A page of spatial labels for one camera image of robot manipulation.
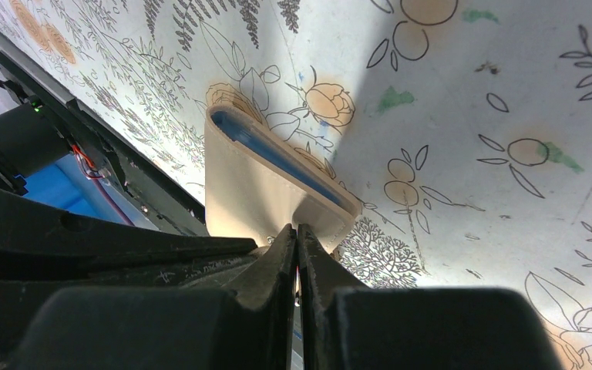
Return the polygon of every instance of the floral tablecloth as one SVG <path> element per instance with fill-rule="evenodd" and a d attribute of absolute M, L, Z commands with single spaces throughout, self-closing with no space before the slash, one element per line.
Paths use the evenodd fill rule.
<path fill-rule="evenodd" d="M 234 104 L 362 202 L 363 281 L 512 288 L 592 368 L 592 1 L 0 0 L 0 32 L 200 201 Z"/>

